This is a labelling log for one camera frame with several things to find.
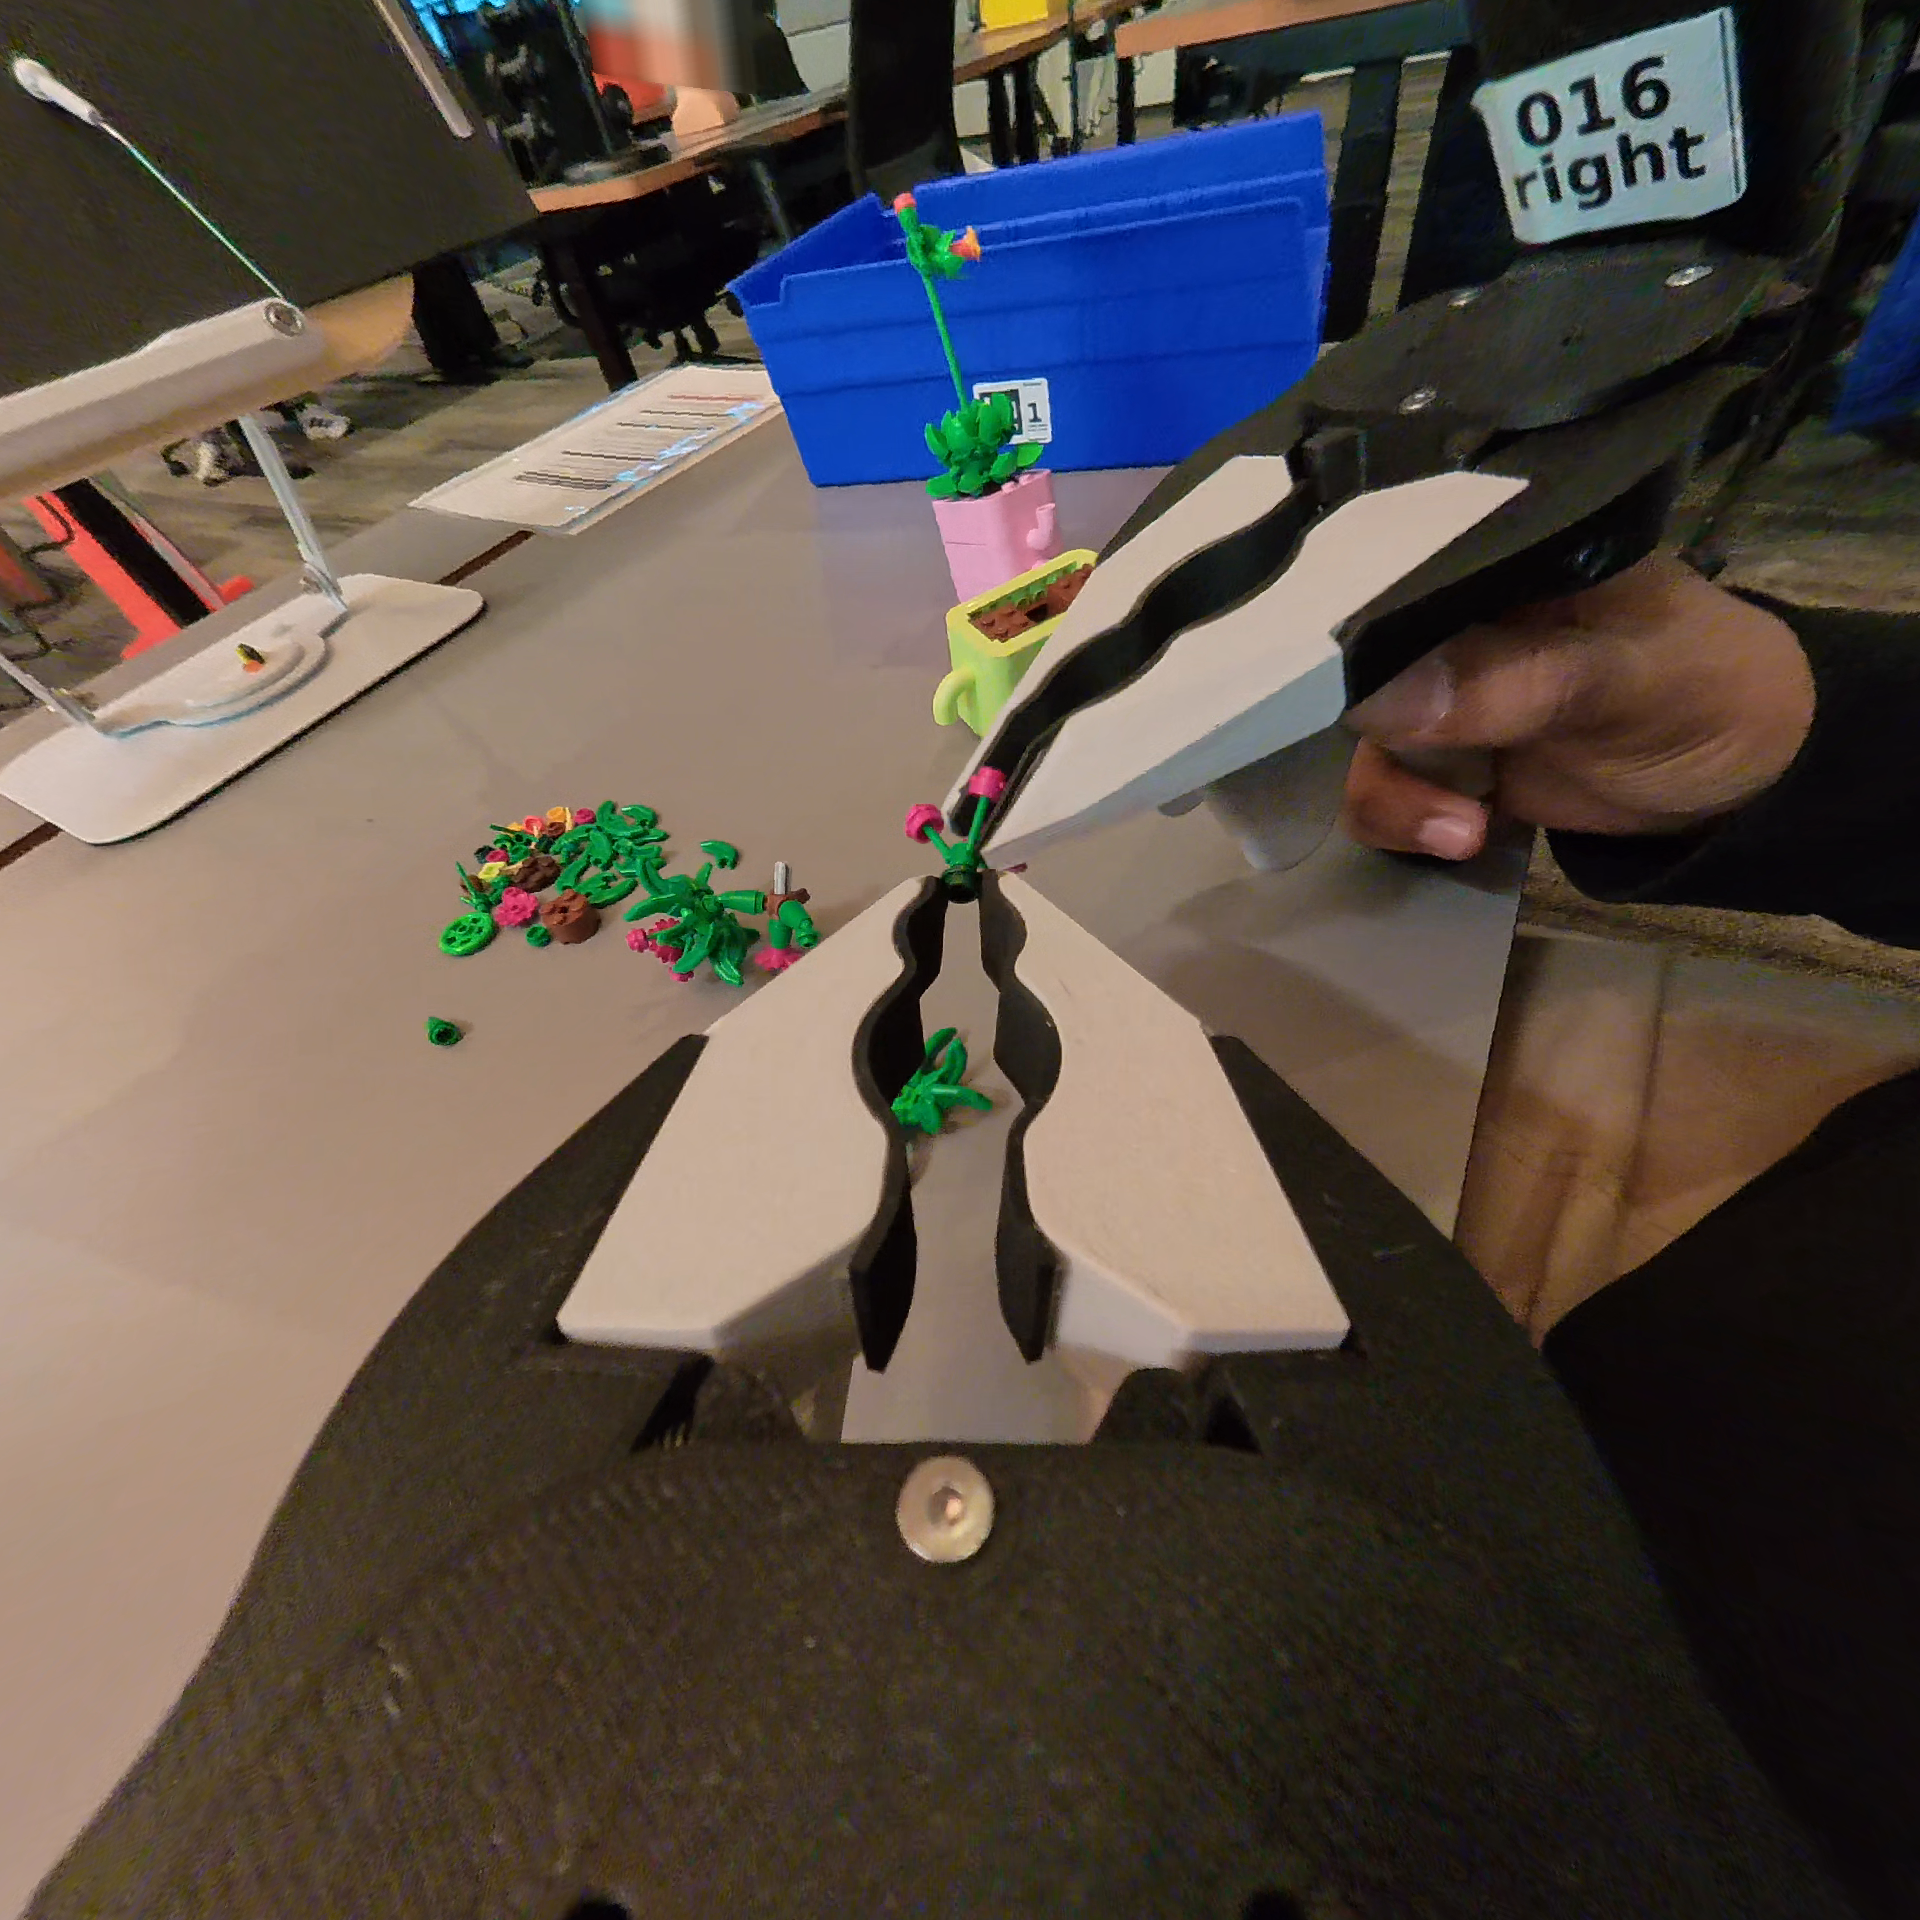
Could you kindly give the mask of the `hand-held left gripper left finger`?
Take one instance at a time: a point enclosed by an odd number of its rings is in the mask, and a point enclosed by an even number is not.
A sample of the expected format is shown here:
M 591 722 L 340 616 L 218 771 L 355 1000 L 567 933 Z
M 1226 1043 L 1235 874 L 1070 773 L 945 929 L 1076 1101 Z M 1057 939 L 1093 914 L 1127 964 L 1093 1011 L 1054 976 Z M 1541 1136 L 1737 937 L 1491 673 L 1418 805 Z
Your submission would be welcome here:
M 561 1306 L 564 1340 L 885 1370 L 919 1260 L 891 1101 L 937 971 L 940 885 L 908 881 L 709 1026 Z

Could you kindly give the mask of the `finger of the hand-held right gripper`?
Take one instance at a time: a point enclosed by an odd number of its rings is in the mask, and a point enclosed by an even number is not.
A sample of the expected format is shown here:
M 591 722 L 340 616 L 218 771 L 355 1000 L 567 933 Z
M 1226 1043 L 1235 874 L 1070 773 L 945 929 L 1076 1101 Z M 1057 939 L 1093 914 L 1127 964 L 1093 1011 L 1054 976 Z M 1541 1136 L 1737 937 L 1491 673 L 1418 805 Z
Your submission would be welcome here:
M 1013 869 L 1332 730 L 1351 699 L 1338 629 L 1527 484 L 1444 470 L 1318 514 L 1270 582 L 1235 609 L 1180 616 L 1130 680 L 1075 693 L 1019 766 L 986 750 L 1009 776 L 986 858 Z
M 1172 635 L 1180 618 L 1235 609 L 1244 595 L 1268 586 L 1315 517 L 1305 482 L 1291 478 L 1281 454 L 1231 458 L 1195 491 L 1151 512 L 1094 562 L 1013 699 L 978 739 L 949 803 L 963 803 L 974 768 L 987 764 L 986 750 L 1002 745 L 1013 754 L 1010 766 L 1019 766 L 1022 754 L 1065 718 L 1075 693 L 1130 680 Z M 1199 803 L 1239 773 L 1175 803 Z

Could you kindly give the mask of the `green toy leaf cluster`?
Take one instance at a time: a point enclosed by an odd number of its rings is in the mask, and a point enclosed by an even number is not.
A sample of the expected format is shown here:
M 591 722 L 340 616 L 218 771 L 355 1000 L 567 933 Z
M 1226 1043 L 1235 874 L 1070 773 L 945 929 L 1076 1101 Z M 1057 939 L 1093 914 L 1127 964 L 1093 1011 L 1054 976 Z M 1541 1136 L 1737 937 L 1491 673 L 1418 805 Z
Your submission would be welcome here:
M 954 1113 L 990 1113 L 991 1098 L 970 1083 L 970 1046 L 956 1026 L 929 1036 L 919 1068 L 893 1094 L 893 1121 L 915 1136 L 940 1136 Z

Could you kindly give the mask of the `person's right forearm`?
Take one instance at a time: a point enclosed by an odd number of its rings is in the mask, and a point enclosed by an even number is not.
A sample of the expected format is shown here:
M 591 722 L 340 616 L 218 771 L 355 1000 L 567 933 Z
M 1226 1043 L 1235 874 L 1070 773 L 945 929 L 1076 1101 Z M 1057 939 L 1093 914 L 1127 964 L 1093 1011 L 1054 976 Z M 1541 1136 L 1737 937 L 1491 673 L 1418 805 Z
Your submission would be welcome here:
M 1737 593 L 1809 656 L 1815 716 L 1782 777 L 1691 833 L 1547 833 L 1589 899 L 1821 918 L 1917 947 L 1917 618 Z

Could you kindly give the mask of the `pink toy pot with plant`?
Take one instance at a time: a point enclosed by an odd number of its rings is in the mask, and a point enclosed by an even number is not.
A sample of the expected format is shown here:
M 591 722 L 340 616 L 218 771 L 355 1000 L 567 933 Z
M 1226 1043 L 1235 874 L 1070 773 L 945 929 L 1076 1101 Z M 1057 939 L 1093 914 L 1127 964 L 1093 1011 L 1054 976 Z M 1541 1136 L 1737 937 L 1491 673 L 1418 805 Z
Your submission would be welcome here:
M 950 588 L 959 602 L 970 602 L 1060 553 L 1059 505 L 1039 469 L 1042 446 L 1027 433 L 1017 393 L 977 392 L 949 325 L 945 288 L 983 258 L 977 228 L 930 225 L 913 189 L 893 197 L 893 216 L 950 380 L 950 404 L 924 427 L 934 461 L 925 494 Z

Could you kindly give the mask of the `lime toy brick pot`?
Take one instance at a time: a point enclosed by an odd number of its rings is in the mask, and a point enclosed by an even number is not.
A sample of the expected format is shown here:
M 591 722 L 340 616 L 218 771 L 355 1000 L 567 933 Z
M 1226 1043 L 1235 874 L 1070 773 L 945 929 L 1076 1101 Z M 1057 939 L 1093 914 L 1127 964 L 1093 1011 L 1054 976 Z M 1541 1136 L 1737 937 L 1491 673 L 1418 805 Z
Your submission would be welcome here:
M 1054 635 L 1097 564 L 1070 549 L 967 598 L 946 616 L 949 673 L 933 693 L 933 722 L 986 737 Z

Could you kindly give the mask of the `blue plastic bin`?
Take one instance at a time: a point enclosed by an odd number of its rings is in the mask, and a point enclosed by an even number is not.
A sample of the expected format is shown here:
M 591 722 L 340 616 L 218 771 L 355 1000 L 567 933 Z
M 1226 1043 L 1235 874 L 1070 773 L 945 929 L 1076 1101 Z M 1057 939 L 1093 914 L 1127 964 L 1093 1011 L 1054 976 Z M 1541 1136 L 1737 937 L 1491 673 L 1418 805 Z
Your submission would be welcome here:
M 1037 161 L 916 192 L 981 258 L 942 288 L 971 393 L 1010 393 L 1057 473 L 1170 467 L 1282 395 L 1321 345 L 1318 112 Z M 732 281 L 817 486 L 925 482 L 956 387 L 890 202 Z

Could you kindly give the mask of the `green leafy toy plant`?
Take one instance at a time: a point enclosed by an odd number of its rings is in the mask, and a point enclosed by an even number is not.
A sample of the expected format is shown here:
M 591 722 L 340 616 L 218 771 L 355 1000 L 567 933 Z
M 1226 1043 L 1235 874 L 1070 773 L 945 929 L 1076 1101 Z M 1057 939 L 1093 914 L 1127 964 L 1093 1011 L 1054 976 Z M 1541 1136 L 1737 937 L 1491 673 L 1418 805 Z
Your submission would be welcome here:
M 694 874 L 645 872 L 654 892 L 635 899 L 625 922 L 628 947 L 651 953 L 678 981 L 699 973 L 740 990 L 761 939 L 769 894 L 711 885 L 713 864 Z

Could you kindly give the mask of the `blue cloth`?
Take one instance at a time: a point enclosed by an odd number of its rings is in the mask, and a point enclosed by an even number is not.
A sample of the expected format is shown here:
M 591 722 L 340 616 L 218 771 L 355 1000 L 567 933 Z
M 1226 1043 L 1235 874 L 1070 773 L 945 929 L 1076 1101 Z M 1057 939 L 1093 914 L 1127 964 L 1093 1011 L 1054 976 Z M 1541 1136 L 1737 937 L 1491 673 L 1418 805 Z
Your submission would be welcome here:
M 1830 430 L 1862 435 L 1917 411 L 1917 220 L 1867 314 L 1830 410 Z

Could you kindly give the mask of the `pile of small toy pieces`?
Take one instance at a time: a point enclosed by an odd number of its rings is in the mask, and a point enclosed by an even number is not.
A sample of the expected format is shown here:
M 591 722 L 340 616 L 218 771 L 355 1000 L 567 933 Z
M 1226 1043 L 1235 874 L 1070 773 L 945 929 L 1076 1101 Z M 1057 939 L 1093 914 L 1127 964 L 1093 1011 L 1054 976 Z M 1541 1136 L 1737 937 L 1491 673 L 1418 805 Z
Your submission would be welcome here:
M 733 875 L 740 861 L 738 848 L 715 837 L 699 842 L 689 872 L 671 869 L 671 850 L 661 813 L 643 803 L 555 805 L 494 824 L 466 861 L 455 864 L 460 907 L 442 925 L 437 948 L 446 958 L 476 958 L 507 939 L 535 952 L 555 948 L 543 937 L 540 909 L 570 886 L 598 906 L 596 936 L 620 923 L 628 941 L 634 929 L 625 914 L 654 892 L 645 872 L 698 874 L 711 861 L 713 885 Z

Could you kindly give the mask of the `beige quilted cloth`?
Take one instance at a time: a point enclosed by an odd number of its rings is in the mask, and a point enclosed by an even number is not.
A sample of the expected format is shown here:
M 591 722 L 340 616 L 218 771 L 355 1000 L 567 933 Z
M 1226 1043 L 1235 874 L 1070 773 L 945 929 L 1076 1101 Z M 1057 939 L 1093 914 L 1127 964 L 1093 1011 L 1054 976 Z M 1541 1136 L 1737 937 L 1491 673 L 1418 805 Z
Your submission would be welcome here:
M 1532 1342 L 1915 1068 L 1917 962 L 1821 918 L 1527 906 L 1455 1245 Z

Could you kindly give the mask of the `laminated paper sheet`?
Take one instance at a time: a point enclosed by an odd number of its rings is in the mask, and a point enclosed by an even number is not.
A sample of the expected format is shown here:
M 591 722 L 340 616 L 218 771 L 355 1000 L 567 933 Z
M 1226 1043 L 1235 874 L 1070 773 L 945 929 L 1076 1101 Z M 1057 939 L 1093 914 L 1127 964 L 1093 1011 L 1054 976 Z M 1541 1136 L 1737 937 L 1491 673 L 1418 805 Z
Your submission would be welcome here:
M 783 414 L 757 364 L 683 364 L 414 498 L 419 512 L 570 537 Z

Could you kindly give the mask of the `white monitor stand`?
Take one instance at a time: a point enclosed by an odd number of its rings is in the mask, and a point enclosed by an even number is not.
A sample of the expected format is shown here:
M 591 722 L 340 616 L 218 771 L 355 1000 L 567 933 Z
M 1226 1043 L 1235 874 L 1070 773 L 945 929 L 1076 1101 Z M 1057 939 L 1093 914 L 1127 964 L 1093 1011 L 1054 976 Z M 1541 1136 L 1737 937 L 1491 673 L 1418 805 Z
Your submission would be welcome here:
M 47 688 L 26 664 L 4 675 L 38 720 L 4 726 L 4 813 L 29 813 L 94 848 L 119 845 L 201 805 L 374 684 L 471 627 L 481 593 L 339 571 L 253 410 L 372 366 L 401 337 L 398 278 L 299 309 L 278 298 L 174 328 L 141 348 L 3 402 L 4 496 L 91 475 L 189 427 L 247 430 L 299 553 L 291 597 L 201 621 L 177 654 L 114 696 Z M 249 677 L 238 641 L 270 656 Z

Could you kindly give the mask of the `dark computer monitor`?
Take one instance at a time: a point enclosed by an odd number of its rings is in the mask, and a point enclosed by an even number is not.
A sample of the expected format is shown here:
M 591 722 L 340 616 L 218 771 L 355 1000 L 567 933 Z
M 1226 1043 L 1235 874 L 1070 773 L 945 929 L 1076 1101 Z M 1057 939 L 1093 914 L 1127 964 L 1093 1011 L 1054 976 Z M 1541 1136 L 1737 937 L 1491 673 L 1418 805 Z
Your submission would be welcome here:
M 411 5 L 4 3 L 3 392 L 535 220 Z

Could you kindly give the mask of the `red metal frame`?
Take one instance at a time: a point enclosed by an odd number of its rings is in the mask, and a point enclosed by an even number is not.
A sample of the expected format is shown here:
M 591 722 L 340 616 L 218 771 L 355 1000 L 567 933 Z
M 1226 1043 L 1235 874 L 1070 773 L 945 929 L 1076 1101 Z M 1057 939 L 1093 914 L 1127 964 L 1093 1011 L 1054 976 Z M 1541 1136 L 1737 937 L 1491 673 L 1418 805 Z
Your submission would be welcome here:
M 132 633 L 122 654 L 126 660 L 255 589 L 245 573 L 218 580 L 102 478 L 26 496 L 20 508 L 44 533 L 29 555 L 59 555 L 126 620 Z

